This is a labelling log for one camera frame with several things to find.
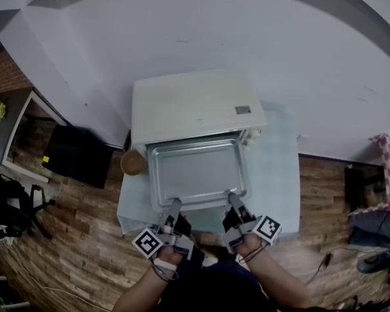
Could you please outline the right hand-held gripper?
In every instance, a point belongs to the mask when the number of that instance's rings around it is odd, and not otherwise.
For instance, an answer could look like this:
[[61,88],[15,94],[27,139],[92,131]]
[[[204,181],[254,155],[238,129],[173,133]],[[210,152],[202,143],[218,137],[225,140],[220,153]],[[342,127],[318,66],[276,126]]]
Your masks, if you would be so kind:
[[256,234],[267,245],[273,245],[282,226],[269,216],[256,218],[245,208],[239,196],[229,193],[231,209],[227,212],[222,224],[224,226],[224,243],[229,253],[234,254],[235,248],[244,242],[244,237]]

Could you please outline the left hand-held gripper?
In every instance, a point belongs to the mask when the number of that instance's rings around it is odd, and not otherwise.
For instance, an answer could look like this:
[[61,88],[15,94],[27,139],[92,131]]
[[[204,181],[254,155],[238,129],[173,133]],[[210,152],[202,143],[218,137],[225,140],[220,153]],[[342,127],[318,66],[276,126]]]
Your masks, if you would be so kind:
[[165,224],[143,229],[132,241],[135,249],[146,259],[153,257],[165,246],[172,247],[187,260],[191,259],[194,249],[194,242],[190,237],[191,225],[180,215],[180,209],[181,200],[173,199]]

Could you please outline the silver baking tray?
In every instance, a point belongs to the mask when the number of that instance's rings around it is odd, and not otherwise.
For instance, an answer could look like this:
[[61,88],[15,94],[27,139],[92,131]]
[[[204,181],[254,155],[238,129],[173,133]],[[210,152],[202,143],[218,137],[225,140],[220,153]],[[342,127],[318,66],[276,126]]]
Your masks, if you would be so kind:
[[250,198],[246,159],[236,133],[151,144],[146,154],[157,213],[175,199],[181,200],[182,211],[195,211],[227,205],[230,192]]

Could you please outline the person's left forearm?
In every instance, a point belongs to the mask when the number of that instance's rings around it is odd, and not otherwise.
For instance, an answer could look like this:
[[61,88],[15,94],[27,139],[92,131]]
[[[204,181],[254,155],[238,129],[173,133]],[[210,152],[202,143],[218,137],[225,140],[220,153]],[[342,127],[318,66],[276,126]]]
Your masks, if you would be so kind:
[[166,286],[176,278],[167,268],[150,266],[146,273],[115,303],[112,312],[150,312],[161,299]]

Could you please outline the person's right forearm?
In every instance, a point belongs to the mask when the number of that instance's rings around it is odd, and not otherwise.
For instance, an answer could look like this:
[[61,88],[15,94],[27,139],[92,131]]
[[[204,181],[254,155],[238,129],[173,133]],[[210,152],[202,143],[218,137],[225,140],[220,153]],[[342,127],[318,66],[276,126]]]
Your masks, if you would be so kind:
[[280,307],[300,309],[313,306],[305,285],[277,263],[263,247],[243,259],[268,297]]

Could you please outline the white toaster oven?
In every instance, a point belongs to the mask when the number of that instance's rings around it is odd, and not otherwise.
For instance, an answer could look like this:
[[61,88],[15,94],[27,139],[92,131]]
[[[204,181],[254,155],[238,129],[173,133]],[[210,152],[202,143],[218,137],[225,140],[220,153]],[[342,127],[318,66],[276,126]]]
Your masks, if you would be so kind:
[[[135,82],[131,105],[131,147],[147,161],[151,144],[236,133],[246,151],[267,119],[248,81],[222,70],[198,71]],[[183,211],[197,230],[219,228],[227,205]]]

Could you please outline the person's right hand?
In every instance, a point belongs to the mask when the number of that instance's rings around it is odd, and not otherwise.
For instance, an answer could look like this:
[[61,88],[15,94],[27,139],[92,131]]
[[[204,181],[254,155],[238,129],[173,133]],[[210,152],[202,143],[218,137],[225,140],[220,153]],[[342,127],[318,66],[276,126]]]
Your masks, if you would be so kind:
[[243,241],[234,247],[234,250],[243,258],[262,247],[262,240],[255,233],[249,233],[243,236]]

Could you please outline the person's left hand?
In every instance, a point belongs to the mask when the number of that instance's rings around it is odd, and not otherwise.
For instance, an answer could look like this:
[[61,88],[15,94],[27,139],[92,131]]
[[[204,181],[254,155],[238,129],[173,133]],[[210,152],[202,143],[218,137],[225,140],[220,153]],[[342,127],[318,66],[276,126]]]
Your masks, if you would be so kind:
[[157,258],[171,265],[177,266],[182,262],[183,255],[176,252],[173,246],[162,246],[157,252]]

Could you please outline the white wristband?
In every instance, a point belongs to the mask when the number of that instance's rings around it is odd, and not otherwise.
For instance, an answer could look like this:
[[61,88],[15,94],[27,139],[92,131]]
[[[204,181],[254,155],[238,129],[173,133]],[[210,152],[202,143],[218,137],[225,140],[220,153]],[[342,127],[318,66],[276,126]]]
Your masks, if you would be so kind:
[[171,263],[168,263],[166,261],[163,261],[159,258],[156,258],[154,259],[153,261],[153,264],[156,266],[156,267],[159,267],[161,269],[167,269],[167,270],[170,270],[170,271],[173,271],[175,272],[176,269],[177,269],[177,266],[176,265],[173,265]]

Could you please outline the brown wooden bowl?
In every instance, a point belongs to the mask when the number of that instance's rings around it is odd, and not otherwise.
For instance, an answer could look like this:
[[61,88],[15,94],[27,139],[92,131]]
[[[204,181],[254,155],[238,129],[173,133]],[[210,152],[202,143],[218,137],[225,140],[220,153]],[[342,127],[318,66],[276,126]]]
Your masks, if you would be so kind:
[[122,172],[129,176],[137,176],[144,173],[146,167],[147,161],[135,149],[125,152],[120,161]]

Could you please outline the person's dark clothing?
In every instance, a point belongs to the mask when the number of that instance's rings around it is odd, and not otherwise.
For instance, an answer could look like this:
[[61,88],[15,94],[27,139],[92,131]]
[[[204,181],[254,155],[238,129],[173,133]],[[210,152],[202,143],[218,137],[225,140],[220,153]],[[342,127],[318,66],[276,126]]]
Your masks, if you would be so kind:
[[168,284],[153,312],[277,312],[258,279],[227,252],[203,266],[205,254],[196,250],[177,267],[178,278]]

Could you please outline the black cabinet with yellow sticker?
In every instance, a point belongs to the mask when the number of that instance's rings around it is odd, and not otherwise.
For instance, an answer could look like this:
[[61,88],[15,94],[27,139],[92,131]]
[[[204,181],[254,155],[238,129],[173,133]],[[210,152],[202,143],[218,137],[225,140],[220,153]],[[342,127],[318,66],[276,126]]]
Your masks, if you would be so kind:
[[60,176],[103,189],[112,153],[113,149],[93,132],[82,127],[57,125],[49,139],[42,166]]

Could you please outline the small black box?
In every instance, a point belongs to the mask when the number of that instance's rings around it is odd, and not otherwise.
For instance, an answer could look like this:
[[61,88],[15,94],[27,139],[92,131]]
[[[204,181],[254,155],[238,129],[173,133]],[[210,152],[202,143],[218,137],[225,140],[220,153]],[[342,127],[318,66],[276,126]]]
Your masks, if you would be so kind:
[[365,187],[381,183],[385,179],[383,172],[365,177],[363,170],[352,167],[344,169],[344,176],[344,200],[348,204],[351,213],[367,204]]

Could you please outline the black office chair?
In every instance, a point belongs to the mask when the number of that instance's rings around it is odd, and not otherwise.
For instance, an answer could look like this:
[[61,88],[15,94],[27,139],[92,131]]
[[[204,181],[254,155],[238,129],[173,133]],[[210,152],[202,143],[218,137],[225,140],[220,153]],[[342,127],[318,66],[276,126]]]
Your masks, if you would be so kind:
[[36,217],[38,211],[56,204],[46,200],[44,188],[32,185],[26,192],[19,181],[0,174],[0,239],[21,237],[23,233],[33,235],[33,227],[47,239],[52,235],[41,225]]

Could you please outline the grey desk with white frame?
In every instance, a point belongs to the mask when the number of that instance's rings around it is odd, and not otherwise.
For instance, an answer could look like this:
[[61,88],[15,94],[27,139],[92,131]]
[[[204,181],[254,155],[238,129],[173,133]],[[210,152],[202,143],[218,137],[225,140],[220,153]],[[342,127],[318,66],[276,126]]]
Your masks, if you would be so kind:
[[0,123],[0,165],[5,166],[19,174],[23,174],[42,183],[48,183],[49,179],[36,174],[17,164],[7,160],[14,135],[18,125],[30,102],[35,102],[46,114],[59,125],[66,126],[67,123],[54,111],[32,88],[11,90],[0,94],[0,100],[6,105],[6,118]]

